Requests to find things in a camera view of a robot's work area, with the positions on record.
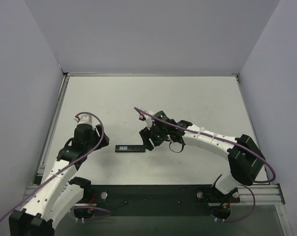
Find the black remote control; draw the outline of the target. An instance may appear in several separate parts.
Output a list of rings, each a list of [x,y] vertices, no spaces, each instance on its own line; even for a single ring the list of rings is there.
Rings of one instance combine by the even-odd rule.
[[[116,153],[142,153],[146,152],[146,149],[143,145],[116,145]]]

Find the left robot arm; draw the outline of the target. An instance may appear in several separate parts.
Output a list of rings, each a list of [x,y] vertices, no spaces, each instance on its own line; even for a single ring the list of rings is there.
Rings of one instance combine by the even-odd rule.
[[[21,210],[11,213],[10,234],[53,236],[57,225],[76,203],[94,198],[91,181],[75,174],[91,152],[108,145],[102,124],[80,122],[74,136],[59,151],[46,180]]]

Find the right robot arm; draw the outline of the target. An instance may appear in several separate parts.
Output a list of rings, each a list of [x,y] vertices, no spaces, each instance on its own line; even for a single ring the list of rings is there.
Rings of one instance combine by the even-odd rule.
[[[264,165],[265,158],[248,135],[237,138],[213,133],[189,121],[175,122],[163,111],[155,114],[140,111],[139,120],[146,123],[139,134],[145,149],[149,151],[163,142],[169,142],[180,144],[183,148],[201,148],[224,158],[229,170],[214,182],[214,187],[224,195],[239,185],[251,186]]]

